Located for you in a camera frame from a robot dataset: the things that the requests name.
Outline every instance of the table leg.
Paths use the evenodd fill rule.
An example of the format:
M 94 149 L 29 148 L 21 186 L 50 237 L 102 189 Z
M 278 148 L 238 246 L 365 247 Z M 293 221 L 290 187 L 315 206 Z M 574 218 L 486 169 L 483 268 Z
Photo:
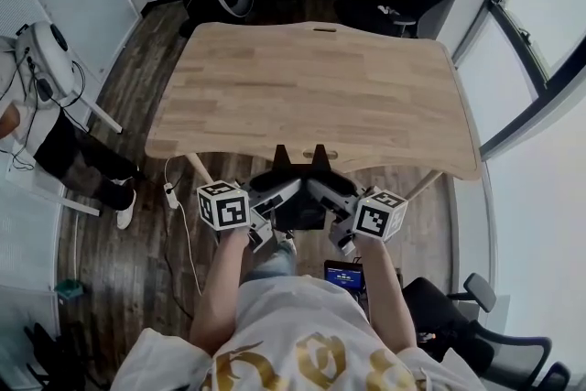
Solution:
M 413 201 L 421 192 L 423 192 L 433 181 L 439 178 L 443 174 L 443 171 L 437 171 L 436 169 L 431 170 L 424 179 L 422 179 L 416 186 L 413 188 L 405 199 L 408 201 Z
M 210 176 L 210 173 L 208 173 L 208 170 L 203 166 L 203 163 L 201 163 L 197 153 L 188 153 L 185 157 L 187 157 L 187 160 L 190 161 L 191 165 L 193 165 L 195 170 L 203 178 L 206 184 L 213 183 L 213 179 Z

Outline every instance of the gold print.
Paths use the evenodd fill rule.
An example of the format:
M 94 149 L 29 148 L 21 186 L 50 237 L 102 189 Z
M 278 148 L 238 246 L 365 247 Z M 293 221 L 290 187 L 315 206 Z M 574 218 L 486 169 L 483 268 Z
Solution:
M 286 383 L 275 373 L 271 363 L 260 353 L 250 352 L 261 343 L 257 342 L 253 345 L 239 347 L 238 349 L 216 357 L 216 381 L 218 382 L 220 391 L 232 390 L 234 382 L 240 379 L 240 376 L 233 373 L 233 362 L 245 362 L 256 368 L 256 371 L 260 375 L 263 389 L 268 389 L 269 391 L 285 389 Z
M 315 351 L 318 362 L 317 366 L 313 363 L 309 351 L 309 345 L 312 341 L 318 343 Z M 321 389 L 329 389 L 338 379 L 338 376 L 346 370 L 346 350 L 343 342 L 336 336 L 331 336 L 328 339 L 318 332 L 314 332 L 305 339 L 297 342 L 296 349 L 299 371 L 311 383 L 319 386 Z M 328 366 L 330 357 L 333 359 L 336 371 L 332 376 L 327 376 L 323 371 Z
M 212 391 L 212 371 L 209 371 L 207 375 L 205 375 L 205 379 L 203 383 L 201 383 L 200 391 Z
M 395 365 L 399 366 L 398 377 L 396 378 L 396 387 L 399 389 L 409 389 L 415 384 L 413 375 L 402 364 L 393 364 L 386 358 L 386 349 L 375 351 L 370 356 L 370 365 L 373 371 L 366 376 L 367 391 L 387 391 L 390 388 L 386 385 L 383 376 Z

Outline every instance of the window frame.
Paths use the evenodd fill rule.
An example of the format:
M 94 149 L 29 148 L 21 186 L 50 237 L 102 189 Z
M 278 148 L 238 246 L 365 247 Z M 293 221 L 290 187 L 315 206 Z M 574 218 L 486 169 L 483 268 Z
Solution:
M 528 37 L 523 30 L 518 28 L 513 19 L 505 12 L 500 5 L 501 0 L 484 0 L 483 7 L 476 15 L 471 27 L 468 29 L 464 39 L 453 55 L 454 62 L 457 62 L 466 49 L 471 45 L 477 33 L 481 29 L 486 17 L 491 14 L 504 31 L 511 46 L 521 60 L 526 72 L 533 82 L 537 98 L 525 111 L 513 119 L 508 125 L 501 129 L 495 136 L 489 139 L 480 148 L 483 160 L 489 158 L 498 147 L 501 147 L 515 133 L 517 133 L 529 121 L 535 118 L 541 110 L 551 103 L 586 67 L 586 37 L 571 52 L 565 62 L 558 70 L 548 78 L 543 70 L 540 61 L 530 47 Z

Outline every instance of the chair armrest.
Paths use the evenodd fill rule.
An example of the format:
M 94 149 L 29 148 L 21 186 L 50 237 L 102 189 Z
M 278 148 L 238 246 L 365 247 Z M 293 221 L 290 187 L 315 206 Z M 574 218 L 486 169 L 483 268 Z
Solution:
M 470 274 L 464 282 L 466 293 L 448 295 L 449 299 L 474 300 L 480 307 L 490 313 L 496 303 L 496 295 L 493 288 L 479 274 Z

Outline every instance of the white cube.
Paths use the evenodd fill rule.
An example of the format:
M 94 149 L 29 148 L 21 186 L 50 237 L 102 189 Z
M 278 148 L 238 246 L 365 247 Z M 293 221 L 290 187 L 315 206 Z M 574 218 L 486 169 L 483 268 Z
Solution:
M 381 190 L 358 201 L 353 232 L 384 242 L 403 224 L 408 201 L 390 190 Z
M 198 188 L 200 217 L 214 230 L 250 225 L 248 194 L 224 181 Z

